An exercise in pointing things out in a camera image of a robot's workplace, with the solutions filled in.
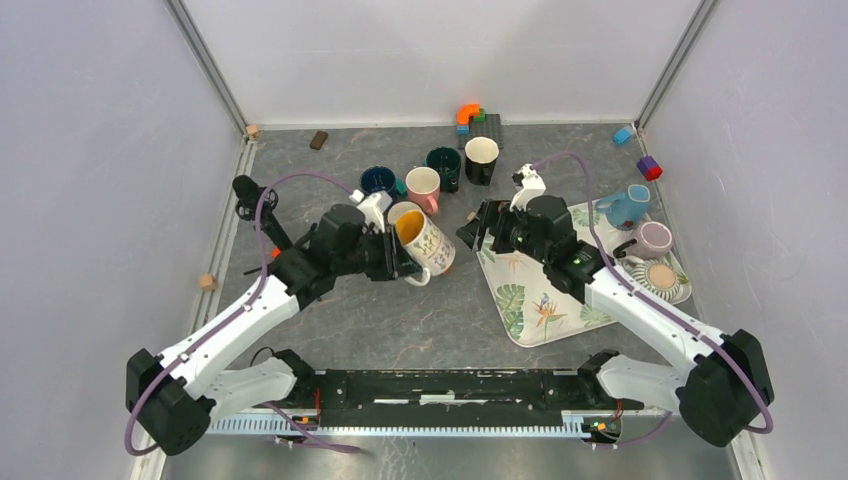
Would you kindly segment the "cream upside-down mug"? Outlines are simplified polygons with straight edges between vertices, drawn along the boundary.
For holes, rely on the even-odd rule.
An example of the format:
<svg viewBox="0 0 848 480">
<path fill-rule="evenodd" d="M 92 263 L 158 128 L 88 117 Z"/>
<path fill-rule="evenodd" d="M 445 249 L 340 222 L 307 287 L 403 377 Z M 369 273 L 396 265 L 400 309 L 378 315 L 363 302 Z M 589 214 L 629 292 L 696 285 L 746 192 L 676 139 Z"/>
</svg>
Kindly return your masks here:
<svg viewBox="0 0 848 480">
<path fill-rule="evenodd" d="M 453 241 L 421 210 L 409 210 L 393 222 L 404 250 L 422 272 L 405 281 L 416 287 L 426 286 L 435 277 L 449 272 L 456 258 Z"/>
</svg>

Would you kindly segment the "white ribbed mug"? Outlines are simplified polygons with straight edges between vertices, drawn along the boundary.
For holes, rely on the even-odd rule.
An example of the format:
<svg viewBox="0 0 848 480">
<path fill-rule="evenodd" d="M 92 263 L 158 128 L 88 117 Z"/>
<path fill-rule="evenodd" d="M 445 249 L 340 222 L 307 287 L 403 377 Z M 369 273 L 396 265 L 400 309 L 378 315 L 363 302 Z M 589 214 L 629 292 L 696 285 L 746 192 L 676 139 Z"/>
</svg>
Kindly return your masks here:
<svg viewBox="0 0 848 480">
<path fill-rule="evenodd" d="M 423 212 L 423 210 L 414 202 L 400 201 L 389 208 L 386 213 L 386 222 L 395 225 L 400 218 L 409 212 Z"/>
</svg>

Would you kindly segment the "pink mug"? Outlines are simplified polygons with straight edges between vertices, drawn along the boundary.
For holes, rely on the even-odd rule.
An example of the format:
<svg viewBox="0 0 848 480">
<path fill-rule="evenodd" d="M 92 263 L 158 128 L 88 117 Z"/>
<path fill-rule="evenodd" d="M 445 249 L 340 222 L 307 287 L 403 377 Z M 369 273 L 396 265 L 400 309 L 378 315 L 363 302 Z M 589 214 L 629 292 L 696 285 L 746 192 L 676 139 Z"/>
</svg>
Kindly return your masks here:
<svg viewBox="0 0 848 480">
<path fill-rule="evenodd" d="M 415 167 L 405 178 L 407 197 L 417 204 L 425 214 L 439 213 L 441 178 L 436 170 L 429 167 Z"/>
</svg>

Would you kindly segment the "black octagonal mug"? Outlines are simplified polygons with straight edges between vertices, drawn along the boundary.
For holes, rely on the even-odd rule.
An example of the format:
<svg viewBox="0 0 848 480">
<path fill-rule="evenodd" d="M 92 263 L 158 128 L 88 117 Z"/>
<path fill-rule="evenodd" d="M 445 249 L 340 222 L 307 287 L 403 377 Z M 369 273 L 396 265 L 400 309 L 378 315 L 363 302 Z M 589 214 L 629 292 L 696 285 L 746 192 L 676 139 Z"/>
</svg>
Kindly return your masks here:
<svg viewBox="0 0 848 480">
<path fill-rule="evenodd" d="M 464 146 L 465 175 L 477 186 L 489 186 L 500 155 L 497 142 L 488 137 L 475 137 Z"/>
</svg>

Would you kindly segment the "dark green mug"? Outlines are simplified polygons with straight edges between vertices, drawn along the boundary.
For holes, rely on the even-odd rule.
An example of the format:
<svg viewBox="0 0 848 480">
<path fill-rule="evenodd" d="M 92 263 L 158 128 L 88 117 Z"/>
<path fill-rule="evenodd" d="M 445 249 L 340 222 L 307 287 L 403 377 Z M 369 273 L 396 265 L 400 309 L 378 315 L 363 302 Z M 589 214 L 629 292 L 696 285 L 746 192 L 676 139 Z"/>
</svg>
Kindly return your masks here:
<svg viewBox="0 0 848 480">
<path fill-rule="evenodd" d="M 457 150 L 450 147 L 435 148 L 427 154 L 424 165 L 438 173 L 442 192 L 456 193 L 459 190 L 462 158 Z"/>
</svg>

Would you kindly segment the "dark blue mug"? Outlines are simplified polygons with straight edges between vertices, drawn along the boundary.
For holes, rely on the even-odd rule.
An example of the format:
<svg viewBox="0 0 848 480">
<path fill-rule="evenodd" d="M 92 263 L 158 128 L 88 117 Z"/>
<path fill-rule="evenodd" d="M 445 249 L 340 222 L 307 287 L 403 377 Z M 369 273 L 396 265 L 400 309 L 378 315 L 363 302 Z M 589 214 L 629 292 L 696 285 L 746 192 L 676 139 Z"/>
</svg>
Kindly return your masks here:
<svg viewBox="0 0 848 480">
<path fill-rule="evenodd" d="M 359 186 L 368 195 L 382 191 L 392 200 L 397 200 L 399 197 L 397 177 L 388 167 L 372 166 L 365 169 L 360 175 Z"/>
</svg>

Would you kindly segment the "light blue mug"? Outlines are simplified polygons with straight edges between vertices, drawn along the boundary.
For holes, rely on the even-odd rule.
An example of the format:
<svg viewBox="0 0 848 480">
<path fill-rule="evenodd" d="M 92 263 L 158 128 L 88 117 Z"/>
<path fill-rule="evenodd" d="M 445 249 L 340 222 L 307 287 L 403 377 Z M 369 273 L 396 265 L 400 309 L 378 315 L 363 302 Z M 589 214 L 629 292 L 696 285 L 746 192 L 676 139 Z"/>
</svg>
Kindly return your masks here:
<svg viewBox="0 0 848 480">
<path fill-rule="evenodd" d="M 645 185 L 629 185 L 623 192 L 594 202 L 594 210 L 606 216 L 617 230 L 630 231 L 643 220 L 651 202 L 651 191 Z"/>
</svg>

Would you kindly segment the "lilac mug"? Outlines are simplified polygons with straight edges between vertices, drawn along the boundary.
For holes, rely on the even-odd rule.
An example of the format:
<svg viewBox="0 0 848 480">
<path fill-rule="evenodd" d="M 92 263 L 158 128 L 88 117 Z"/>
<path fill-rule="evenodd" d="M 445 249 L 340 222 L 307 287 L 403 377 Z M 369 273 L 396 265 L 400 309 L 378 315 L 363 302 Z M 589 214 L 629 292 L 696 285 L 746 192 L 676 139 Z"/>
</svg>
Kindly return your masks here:
<svg viewBox="0 0 848 480">
<path fill-rule="evenodd" d="M 674 245 L 671 230 L 663 223 L 646 221 L 638 225 L 627 239 L 613 250 L 613 257 L 634 257 L 642 260 L 660 259 Z"/>
</svg>

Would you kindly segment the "white striped mug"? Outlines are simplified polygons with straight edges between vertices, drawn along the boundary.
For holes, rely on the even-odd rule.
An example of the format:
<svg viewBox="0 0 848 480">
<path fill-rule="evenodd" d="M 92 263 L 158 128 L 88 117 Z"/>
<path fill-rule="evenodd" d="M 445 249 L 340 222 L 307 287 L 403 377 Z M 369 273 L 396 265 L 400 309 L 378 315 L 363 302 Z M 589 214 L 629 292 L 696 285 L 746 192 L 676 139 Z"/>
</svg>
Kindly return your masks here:
<svg viewBox="0 0 848 480">
<path fill-rule="evenodd" d="M 660 299 L 676 304 L 681 301 L 683 285 L 673 268 L 662 260 L 626 260 L 626 270 L 642 287 Z"/>
</svg>

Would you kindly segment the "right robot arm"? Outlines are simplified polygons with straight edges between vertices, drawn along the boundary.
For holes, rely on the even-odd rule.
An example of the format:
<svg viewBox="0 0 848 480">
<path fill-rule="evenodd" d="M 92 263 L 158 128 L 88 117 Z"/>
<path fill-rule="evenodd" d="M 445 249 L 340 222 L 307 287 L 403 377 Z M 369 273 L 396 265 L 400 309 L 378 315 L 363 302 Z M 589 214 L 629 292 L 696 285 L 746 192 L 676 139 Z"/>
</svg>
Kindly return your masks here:
<svg viewBox="0 0 848 480">
<path fill-rule="evenodd" d="M 599 242 L 579 239 L 563 199 L 541 195 L 524 207 L 486 200 L 456 234 L 473 251 L 490 237 L 495 253 L 530 257 L 553 288 L 610 314 L 664 358 L 658 365 L 595 355 L 577 382 L 585 405 L 622 398 L 658 407 L 717 447 L 743 431 L 773 431 L 774 389 L 760 341 L 744 329 L 727 334 L 707 325 L 643 288 Z"/>
</svg>

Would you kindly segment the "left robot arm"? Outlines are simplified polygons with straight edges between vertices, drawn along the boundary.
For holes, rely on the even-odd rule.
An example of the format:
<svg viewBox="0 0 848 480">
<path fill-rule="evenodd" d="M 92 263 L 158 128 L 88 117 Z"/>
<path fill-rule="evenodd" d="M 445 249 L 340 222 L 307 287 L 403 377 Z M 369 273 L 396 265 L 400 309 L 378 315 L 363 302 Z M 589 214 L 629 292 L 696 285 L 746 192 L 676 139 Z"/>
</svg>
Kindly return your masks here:
<svg viewBox="0 0 848 480">
<path fill-rule="evenodd" d="M 142 456 L 160 449 L 178 455 L 231 413 L 277 400 L 295 408 L 306 405 L 314 394 L 313 379 L 279 357 L 241 370 L 228 367 L 269 330 L 330 292 L 338 278 L 359 274 L 416 286 L 430 280 L 429 270 L 404 249 L 393 226 L 337 204 L 261 267 L 248 291 L 210 323 L 159 354 L 134 353 L 126 366 L 127 452 Z"/>
</svg>

